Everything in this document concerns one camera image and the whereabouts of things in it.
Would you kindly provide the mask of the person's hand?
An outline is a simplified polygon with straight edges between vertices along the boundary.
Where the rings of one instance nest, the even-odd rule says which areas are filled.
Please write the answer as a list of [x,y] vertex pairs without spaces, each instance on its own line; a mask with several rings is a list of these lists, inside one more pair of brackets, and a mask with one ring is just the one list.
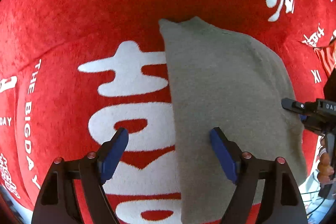
[[318,175],[317,180],[321,184],[333,184],[335,183],[335,179],[331,179],[331,175],[334,174],[334,169],[330,165],[331,160],[329,154],[326,152],[326,144],[325,144],[325,138],[323,137],[320,141],[320,149],[319,149],[319,163],[318,163]]

